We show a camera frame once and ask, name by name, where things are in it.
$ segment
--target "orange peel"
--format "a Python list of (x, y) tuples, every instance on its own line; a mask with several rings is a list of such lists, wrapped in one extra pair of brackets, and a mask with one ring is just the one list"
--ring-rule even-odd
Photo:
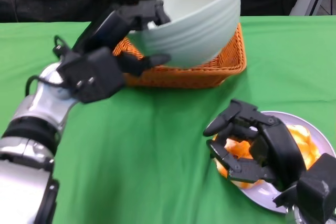
[[(309, 169), (321, 156), (317, 146), (312, 141), (309, 130), (301, 125), (287, 125), (287, 128), (300, 149), (306, 168)], [(250, 144), (247, 141), (238, 143), (231, 139), (227, 139), (225, 145), (225, 148), (231, 154), (236, 155), (238, 158), (243, 157), (252, 159), (252, 156), (249, 153), (249, 147)], [(224, 166), (222, 166), (217, 159), (214, 159), (214, 161), (216, 163), (218, 172), (222, 176), (227, 177), (227, 170), (224, 168)], [(250, 184), (245, 182), (232, 181), (232, 183), (242, 189), (250, 189), (255, 185), (263, 182), (263, 180), (259, 180), (254, 184)]]

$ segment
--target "green tablecloth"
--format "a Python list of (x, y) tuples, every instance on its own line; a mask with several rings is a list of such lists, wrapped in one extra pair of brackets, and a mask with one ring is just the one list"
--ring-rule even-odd
[[(126, 89), (71, 111), (56, 157), (55, 224), (285, 223), (217, 173), (202, 137), (231, 98), (285, 111), (335, 146), (336, 18), (246, 17), (247, 70), (209, 90)], [(55, 61), (53, 35), (87, 24), (0, 25), (0, 126), (26, 79)]]

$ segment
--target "white bowl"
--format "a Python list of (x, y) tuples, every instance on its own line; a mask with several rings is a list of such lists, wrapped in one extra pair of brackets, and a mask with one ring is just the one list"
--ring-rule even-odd
[(163, 0), (171, 22), (131, 31), (143, 55), (170, 54), (170, 67), (190, 68), (211, 61), (230, 41), (240, 17), (240, 0)]

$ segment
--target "wicker basket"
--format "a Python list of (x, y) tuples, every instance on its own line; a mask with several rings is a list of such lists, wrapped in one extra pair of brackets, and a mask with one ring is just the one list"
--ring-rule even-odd
[[(127, 75), (130, 86), (148, 86), (164, 88), (202, 89), (216, 87), (224, 80), (241, 73), (246, 68), (246, 55), (240, 24), (220, 54), (212, 61), (191, 69), (177, 69), (159, 66), (146, 71), (140, 78)], [(116, 47), (114, 54), (121, 51), (131, 52), (138, 58), (143, 56), (131, 43), (124, 39)]]

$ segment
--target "plate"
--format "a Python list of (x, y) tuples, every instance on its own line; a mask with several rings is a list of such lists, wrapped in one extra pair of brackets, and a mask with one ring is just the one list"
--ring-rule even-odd
[[(301, 125), (310, 131), (312, 141), (315, 143), (320, 153), (328, 153), (331, 156), (336, 157), (335, 151), (327, 138), (312, 124), (308, 123), (298, 116), (291, 115), (285, 112), (278, 111), (262, 111), (263, 114), (276, 116), (284, 122), (284, 124)], [(270, 183), (262, 183), (254, 186), (251, 189), (240, 189), (249, 199), (253, 200), (258, 205), (267, 208), (274, 212), (282, 214), (286, 213), (285, 207), (276, 207), (273, 199), (280, 195), (280, 192), (274, 188)]]

